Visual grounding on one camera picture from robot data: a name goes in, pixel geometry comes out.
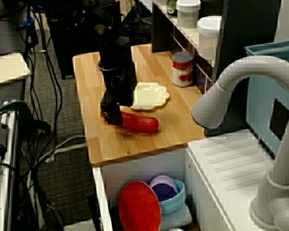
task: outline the faucet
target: faucet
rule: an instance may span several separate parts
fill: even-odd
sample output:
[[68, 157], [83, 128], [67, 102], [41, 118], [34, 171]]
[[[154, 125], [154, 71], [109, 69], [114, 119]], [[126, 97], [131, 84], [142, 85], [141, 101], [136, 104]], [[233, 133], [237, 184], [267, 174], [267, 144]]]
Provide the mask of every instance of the faucet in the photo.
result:
[[[191, 112], [194, 121], [206, 129], [217, 128], [234, 88], [250, 76], [270, 77], [289, 92], [288, 62], [265, 55], [245, 57], [230, 64], [195, 103]], [[289, 231], [289, 121], [273, 167], [264, 176], [249, 213], [253, 222], [266, 231]]]

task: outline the can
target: can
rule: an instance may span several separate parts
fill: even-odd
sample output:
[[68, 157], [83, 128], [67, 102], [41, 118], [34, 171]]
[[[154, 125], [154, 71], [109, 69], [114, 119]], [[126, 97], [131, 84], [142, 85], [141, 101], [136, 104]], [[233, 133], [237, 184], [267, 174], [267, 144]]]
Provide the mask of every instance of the can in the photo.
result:
[[171, 17], [178, 16], [176, 4], [177, 0], [167, 0], [167, 14]]
[[193, 83], [194, 56], [189, 52], [177, 52], [172, 56], [172, 82], [178, 87]]

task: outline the teal plastic bin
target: teal plastic bin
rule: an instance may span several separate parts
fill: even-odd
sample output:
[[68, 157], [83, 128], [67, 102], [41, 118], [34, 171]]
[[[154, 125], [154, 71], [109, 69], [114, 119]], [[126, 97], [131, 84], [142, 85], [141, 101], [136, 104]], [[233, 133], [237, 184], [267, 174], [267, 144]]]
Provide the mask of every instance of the teal plastic bin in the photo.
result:
[[245, 47], [247, 56], [270, 55], [289, 62], [289, 40]]
[[[245, 47], [247, 56], [269, 55], [289, 62], [289, 40]], [[270, 130], [275, 99], [289, 110], [289, 93], [267, 77], [250, 77], [246, 121], [276, 155], [280, 140]]]

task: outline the gray carpet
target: gray carpet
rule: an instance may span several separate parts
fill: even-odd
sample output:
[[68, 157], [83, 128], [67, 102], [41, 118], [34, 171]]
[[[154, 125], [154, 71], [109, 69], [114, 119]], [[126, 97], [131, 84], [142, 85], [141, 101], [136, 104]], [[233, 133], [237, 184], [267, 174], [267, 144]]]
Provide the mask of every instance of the gray carpet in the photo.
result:
[[[34, 87], [39, 98], [43, 120], [51, 125], [53, 132], [55, 94], [45, 56], [39, 52], [42, 50], [41, 42], [35, 49], [37, 55]], [[75, 79], [62, 80], [52, 42], [50, 42], [48, 52], [63, 93], [63, 106], [57, 120], [57, 144], [59, 144], [71, 136], [83, 135], [84, 129]], [[29, 86], [30, 78], [26, 81], [25, 101], [32, 109]], [[51, 134], [42, 135], [39, 150], [46, 145], [50, 137]], [[84, 139], [77, 139], [65, 146], [83, 142], [85, 142]], [[51, 150], [52, 147], [53, 142], [44, 153]], [[23, 143], [23, 149], [25, 151], [28, 149], [27, 142]], [[24, 173], [28, 169], [26, 160], [22, 159], [21, 172]], [[54, 203], [55, 207], [61, 212], [65, 225], [91, 219], [86, 192], [94, 190], [94, 187], [87, 148], [56, 155], [54, 162], [43, 164], [40, 167], [38, 179], [39, 185], [45, 191], [47, 199]], [[55, 230], [52, 219], [47, 213], [45, 214], [45, 221], [47, 230]]]

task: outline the red plate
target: red plate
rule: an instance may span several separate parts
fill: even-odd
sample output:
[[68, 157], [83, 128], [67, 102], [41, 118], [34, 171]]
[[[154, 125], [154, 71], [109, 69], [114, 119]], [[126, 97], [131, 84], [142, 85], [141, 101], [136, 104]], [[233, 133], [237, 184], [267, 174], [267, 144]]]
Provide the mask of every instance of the red plate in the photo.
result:
[[141, 181], [127, 184], [119, 198], [119, 217], [125, 231], [158, 231], [161, 213], [153, 190]]

